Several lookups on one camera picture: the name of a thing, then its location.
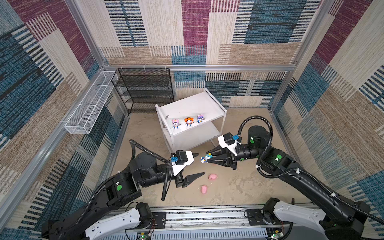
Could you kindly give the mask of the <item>purple penguin toy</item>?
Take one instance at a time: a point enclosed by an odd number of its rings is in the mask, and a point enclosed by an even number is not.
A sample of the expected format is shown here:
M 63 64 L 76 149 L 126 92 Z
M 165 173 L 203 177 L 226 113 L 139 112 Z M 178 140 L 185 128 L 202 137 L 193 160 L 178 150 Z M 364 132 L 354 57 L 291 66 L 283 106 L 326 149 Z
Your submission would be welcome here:
M 205 117 L 204 117 L 204 115 L 203 114 L 201 114 L 201 115 L 198 115 L 197 116 L 197 121 L 198 121 L 198 124 L 201 124 L 201 123 L 203 123 L 203 121 L 205 120 Z

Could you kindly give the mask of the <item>orange-haired doll figure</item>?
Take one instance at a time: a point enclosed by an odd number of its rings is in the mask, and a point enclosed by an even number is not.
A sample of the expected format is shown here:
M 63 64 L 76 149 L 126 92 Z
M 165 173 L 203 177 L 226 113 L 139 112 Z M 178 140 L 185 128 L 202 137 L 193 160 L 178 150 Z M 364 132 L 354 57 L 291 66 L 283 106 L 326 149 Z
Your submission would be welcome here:
M 194 118 L 192 118 L 192 117 L 187 117 L 187 118 L 185 118 L 185 123 L 186 123 L 186 125 L 187 125 L 188 127 L 191 127 L 192 124 L 194 123 Z

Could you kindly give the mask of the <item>pink-haired doll figure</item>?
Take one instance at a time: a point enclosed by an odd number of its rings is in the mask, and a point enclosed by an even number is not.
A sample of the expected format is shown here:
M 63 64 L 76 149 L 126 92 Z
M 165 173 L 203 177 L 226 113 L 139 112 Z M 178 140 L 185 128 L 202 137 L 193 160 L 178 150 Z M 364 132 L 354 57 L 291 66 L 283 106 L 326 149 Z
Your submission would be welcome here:
M 178 129 L 179 126 L 180 126 L 180 121 L 179 121 L 179 119 L 172 119 L 172 127 L 173 127 L 174 129 Z

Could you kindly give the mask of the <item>teal penguin toy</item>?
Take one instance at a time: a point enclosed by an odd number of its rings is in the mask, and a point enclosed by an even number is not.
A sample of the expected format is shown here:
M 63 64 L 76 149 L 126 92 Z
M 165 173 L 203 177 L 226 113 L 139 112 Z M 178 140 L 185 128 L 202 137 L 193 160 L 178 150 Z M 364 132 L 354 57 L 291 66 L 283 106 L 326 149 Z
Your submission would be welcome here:
M 213 158 L 213 155 L 211 153 L 206 154 L 204 157 L 201 157 L 201 163 L 207 163 L 208 160 Z

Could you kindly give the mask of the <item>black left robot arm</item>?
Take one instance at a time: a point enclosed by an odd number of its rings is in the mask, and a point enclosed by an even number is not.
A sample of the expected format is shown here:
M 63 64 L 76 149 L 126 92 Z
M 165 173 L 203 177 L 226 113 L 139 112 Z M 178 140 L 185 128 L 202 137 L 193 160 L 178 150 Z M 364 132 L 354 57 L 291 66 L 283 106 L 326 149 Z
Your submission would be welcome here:
M 163 184 L 164 201 L 169 185 L 186 188 L 204 173 L 183 176 L 186 166 L 193 163 L 197 153 L 178 150 L 166 159 L 130 140 L 132 156 L 127 167 L 99 184 L 89 201 L 73 214 L 61 220 L 49 220 L 42 227 L 41 237 L 46 240 L 101 240 L 118 231 L 149 228 L 156 220 L 147 203 L 137 203 L 132 209 L 107 217 L 142 196 L 142 188 Z

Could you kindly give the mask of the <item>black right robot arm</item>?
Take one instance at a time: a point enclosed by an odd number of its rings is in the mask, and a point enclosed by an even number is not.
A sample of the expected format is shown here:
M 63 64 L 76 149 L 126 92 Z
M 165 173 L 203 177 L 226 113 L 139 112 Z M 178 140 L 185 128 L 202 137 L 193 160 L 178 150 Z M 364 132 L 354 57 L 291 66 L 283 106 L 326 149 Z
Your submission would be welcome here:
M 329 240 L 362 240 L 365 222 L 384 220 L 370 213 L 363 201 L 354 202 L 306 171 L 290 155 L 272 146 L 273 127 L 262 116 L 250 116 L 238 133 L 218 138 L 219 145 L 202 161 L 236 170 L 237 163 L 255 159 L 257 172 L 266 179 L 279 179 L 306 196 L 318 209 L 310 210 L 270 198 L 261 210 L 266 224 L 289 222 L 323 234 Z

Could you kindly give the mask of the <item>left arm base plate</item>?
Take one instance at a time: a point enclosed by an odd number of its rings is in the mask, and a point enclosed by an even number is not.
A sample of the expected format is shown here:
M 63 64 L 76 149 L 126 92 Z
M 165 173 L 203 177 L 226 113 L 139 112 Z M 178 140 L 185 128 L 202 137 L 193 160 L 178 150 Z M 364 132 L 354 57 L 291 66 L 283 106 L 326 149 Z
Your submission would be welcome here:
M 164 229 L 166 227 L 167 213 L 166 212 L 152 212 L 153 219 L 149 224 L 145 225 L 145 229 Z

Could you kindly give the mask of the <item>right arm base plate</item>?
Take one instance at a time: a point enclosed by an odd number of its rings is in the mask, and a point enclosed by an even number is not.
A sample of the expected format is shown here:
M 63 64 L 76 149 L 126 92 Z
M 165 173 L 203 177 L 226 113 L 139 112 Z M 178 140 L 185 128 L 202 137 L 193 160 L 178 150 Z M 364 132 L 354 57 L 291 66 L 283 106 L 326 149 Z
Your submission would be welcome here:
M 247 209 L 244 213 L 250 226 L 280 225 L 281 221 L 271 211 L 263 209 Z

